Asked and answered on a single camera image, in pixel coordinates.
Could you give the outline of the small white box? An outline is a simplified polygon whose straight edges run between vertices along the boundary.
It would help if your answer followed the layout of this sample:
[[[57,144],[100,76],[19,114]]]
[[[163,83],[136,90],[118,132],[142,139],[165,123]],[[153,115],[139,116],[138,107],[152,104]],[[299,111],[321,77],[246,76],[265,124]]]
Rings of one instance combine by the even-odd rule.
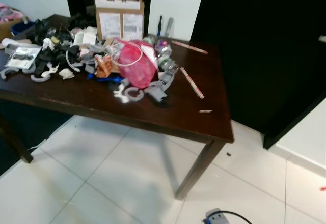
[[[98,30],[96,27],[86,27],[85,29],[73,28],[73,45],[95,45],[98,42]]]

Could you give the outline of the small open cardboard box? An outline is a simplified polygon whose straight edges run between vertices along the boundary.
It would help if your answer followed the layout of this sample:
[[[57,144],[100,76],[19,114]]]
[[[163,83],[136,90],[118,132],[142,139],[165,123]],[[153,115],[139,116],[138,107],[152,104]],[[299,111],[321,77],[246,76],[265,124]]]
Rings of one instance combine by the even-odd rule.
[[[5,38],[11,38],[13,36],[11,28],[19,23],[23,23],[23,19],[14,19],[10,21],[4,21],[0,19],[0,42]]]

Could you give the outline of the dark wooden table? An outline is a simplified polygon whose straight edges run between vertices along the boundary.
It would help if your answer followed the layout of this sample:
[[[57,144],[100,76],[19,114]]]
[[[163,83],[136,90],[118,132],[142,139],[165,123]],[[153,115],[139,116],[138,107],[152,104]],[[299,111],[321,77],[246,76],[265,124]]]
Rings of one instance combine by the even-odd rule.
[[[35,83],[26,75],[13,75],[0,79],[0,99],[203,143],[202,152],[176,191],[176,198],[182,200],[222,147],[234,141],[221,52],[209,43],[188,44],[208,54],[173,45],[172,59],[186,69],[203,92],[203,99],[189,86],[182,72],[175,75],[167,90],[168,107],[158,107],[148,98],[122,103],[107,86],[86,80],[83,75],[43,83]]]

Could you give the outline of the white plastic clip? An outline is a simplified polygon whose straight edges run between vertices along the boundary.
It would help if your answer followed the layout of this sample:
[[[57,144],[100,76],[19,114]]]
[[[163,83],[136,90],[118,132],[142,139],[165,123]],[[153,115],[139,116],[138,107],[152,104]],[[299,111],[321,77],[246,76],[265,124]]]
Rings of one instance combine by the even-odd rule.
[[[125,85],[124,84],[120,84],[118,86],[118,89],[116,91],[113,91],[113,94],[114,94],[114,97],[119,98],[119,100],[122,103],[128,103],[129,102],[129,98],[123,94],[124,89],[125,89]]]

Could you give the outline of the grey curved plastic piece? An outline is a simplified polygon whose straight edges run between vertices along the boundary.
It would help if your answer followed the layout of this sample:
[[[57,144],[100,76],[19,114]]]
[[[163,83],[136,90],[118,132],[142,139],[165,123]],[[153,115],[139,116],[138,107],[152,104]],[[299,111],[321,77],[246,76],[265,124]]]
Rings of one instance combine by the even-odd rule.
[[[30,76],[33,82],[42,83],[50,79],[50,77],[58,71],[58,66],[54,66],[52,63],[47,63],[47,70],[44,71],[40,78],[36,77],[34,74]]]
[[[19,72],[21,72],[21,69],[15,67],[4,68],[2,69],[2,71],[0,71],[0,79],[6,80],[9,75],[19,73]]]

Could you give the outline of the paper chopstick sleeve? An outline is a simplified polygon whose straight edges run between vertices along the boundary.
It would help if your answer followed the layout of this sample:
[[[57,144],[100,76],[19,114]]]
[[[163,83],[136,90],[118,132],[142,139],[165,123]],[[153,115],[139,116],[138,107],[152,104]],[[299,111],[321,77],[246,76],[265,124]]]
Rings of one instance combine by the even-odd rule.
[[[179,68],[179,70],[181,70],[182,75],[184,75],[184,77],[186,78],[186,80],[189,83],[189,86],[191,86],[191,88],[193,89],[193,91],[196,92],[197,96],[199,98],[201,98],[201,99],[205,98],[203,92],[200,91],[200,89],[198,88],[197,84],[193,81],[193,79],[188,74],[188,72],[186,71],[186,69],[184,67],[181,67],[181,68]]]
[[[178,42],[176,40],[171,40],[171,42],[174,43],[175,45],[179,45],[181,47],[184,47],[184,48],[187,48],[187,49],[190,49],[190,50],[193,50],[193,51],[197,51],[197,52],[200,52],[200,53],[203,53],[203,54],[208,54],[208,52],[205,51],[204,49],[193,47],[193,46],[188,45],[186,43]]]

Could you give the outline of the black pen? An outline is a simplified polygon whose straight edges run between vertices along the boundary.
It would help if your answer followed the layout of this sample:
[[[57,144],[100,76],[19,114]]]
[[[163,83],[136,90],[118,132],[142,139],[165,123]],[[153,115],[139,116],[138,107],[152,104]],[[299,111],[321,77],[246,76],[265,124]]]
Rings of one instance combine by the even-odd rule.
[[[157,29],[156,29],[156,35],[157,36],[161,36],[162,24],[163,24],[163,16],[161,15],[159,17],[158,24],[157,24]]]

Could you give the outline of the blue strip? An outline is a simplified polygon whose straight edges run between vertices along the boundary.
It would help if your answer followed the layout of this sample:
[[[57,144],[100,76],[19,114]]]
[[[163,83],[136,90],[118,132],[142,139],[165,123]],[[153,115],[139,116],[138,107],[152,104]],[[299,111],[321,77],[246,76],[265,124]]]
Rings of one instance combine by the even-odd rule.
[[[86,80],[95,80],[96,82],[104,82],[104,83],[121,83],[124,78],[120,76],[109,76],[107,78],[98,78],[94,74],[88,74]]]

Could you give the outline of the clear plastic bottle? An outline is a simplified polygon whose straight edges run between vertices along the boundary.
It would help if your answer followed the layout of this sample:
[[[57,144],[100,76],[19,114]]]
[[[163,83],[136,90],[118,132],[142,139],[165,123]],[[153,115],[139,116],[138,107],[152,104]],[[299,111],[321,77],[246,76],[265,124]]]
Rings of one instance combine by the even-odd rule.
[[[160,57],[158,60],[158,75],[161,76],[164,73],[170,73],[174,75],[179,69],[176,61],[171,59],[169,56]]]

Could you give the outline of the orange crumpled wrapper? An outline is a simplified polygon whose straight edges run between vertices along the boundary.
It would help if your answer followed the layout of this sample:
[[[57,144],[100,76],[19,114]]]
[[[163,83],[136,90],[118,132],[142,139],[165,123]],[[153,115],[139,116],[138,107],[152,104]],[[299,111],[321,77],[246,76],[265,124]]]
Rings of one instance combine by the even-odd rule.
[[[98,79],[108,78],[112,74],[113,62],[109,54],[95,55],[96,71],[95,76]]]

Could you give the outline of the cardboard box with white labels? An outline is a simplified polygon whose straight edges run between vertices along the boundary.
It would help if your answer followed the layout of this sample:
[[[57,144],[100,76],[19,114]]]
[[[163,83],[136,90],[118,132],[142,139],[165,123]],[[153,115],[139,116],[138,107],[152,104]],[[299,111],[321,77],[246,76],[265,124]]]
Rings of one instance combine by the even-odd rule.
[[[101,39],[140,40],[144,37],[144,0],[94,0]]]

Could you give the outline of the white printed plastic bag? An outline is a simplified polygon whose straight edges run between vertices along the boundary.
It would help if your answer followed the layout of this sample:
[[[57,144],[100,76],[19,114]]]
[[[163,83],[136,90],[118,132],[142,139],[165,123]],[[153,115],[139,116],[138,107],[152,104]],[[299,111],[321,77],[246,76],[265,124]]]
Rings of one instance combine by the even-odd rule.
[[[41,47],[17,47],[10,55],[5,66],[25,70],[35,64],[35,59],[41,52]]]

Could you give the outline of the pink mesh bag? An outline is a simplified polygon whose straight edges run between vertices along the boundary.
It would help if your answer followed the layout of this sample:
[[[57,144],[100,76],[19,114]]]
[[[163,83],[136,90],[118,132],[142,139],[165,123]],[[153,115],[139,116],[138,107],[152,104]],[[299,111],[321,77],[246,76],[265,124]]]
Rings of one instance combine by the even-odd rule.
[[[138,89],[149,87],[157,73],[156,65],[146,53],[153,51],[153,46],[143,40],[117,40],[124,45],[116,61],[120,75]]]

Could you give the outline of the grey plastic part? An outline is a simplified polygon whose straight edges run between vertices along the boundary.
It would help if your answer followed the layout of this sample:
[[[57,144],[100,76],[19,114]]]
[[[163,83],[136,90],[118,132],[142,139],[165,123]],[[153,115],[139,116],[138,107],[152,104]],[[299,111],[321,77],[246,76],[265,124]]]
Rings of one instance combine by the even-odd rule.
[[[175,75],[169,71],[164,72],[161,78],[157,81],[150,83],[149,87],[144,89],[145,94],[153,100],[154,104],[158,107],[168,107],[168,95],[166,89],[172,84]]]

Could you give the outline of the white crumpled tissue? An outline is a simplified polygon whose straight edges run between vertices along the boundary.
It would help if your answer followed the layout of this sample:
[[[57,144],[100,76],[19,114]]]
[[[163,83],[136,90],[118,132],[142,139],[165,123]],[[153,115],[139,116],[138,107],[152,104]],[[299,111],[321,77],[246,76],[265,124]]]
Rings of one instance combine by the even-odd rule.
[[[60,70],[58,75],[61,76],[63,80],[72,79],[75,76],[74,73],[68,68]]]

